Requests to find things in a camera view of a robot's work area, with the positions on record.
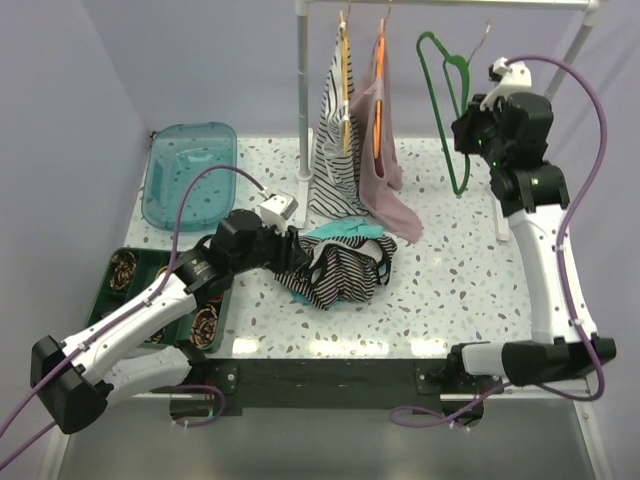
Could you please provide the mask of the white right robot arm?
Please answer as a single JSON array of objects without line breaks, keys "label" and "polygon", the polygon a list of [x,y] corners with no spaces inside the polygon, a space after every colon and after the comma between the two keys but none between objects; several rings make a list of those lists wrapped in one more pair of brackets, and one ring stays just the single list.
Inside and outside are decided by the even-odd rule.
[{"label": "white right robot arm", "polygon": [[612,338],[598,333],[584,303],[564,225],[570,197],[561,169],[544,157],[554,120],[550,102],[531,92],[490,98],[476,94],[452,124],[457,152],[480,156],[490,187],[514,235],[531,305],[531,337],[503,344],[452,348],[448,386],[469,392],[481,376],[516,386],[584,378],[617,355]]}]

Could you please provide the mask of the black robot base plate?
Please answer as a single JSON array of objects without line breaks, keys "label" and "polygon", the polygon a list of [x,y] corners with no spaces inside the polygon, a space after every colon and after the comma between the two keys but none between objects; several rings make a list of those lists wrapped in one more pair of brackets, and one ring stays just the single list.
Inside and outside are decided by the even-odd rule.
[{"label": "black robot base plate", "polygon": [[247,409],[371,409],[418,406],[451,414],[455,408],[441,397],[480,398],[502,393],[492,377],[455,373],[443,359],[210,359],[178,387],[160,393],[201,398],[191,409],[172,404],[172,414],[204,416],[210,405],[223,406],[225,416]]}]

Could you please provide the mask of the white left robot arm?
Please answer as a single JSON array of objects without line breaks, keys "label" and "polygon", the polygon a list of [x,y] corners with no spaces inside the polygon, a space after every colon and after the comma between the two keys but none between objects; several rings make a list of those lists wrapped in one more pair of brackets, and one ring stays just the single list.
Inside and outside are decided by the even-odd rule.
[{"label": "white left robot arm", "polygon": [[178,343],[154,354],[125,356],[162,327],[228,290],[236,275],[264,268],[290,273],[308,260],[292,225],[234,210],[215,233],[170,261],[165,275],[85,330],[58,341],[45,336],[31,349],[30,383],[54,424],[77,433],[106,409],[157,388],[200,390],[207,368],[194,348]]}]

